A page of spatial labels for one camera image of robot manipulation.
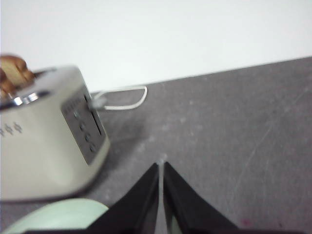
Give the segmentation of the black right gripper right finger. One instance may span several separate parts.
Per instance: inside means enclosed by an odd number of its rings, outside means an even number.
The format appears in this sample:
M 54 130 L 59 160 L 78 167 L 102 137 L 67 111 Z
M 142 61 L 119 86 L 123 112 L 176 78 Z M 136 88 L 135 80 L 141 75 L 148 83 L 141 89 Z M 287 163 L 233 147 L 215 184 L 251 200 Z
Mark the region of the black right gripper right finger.
M 205 201 L 169 163 L 164 163 L 163 203 L 168 231 L 238 231 Z

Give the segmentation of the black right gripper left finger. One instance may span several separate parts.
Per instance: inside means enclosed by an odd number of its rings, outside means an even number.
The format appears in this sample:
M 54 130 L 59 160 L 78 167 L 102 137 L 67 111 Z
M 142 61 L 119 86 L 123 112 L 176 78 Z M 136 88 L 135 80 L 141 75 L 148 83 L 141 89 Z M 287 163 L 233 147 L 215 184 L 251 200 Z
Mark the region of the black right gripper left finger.
M 158 184 L 159 166 L 154 163 L 127 194 L 93 222 L 87 231 L 154 231 Z

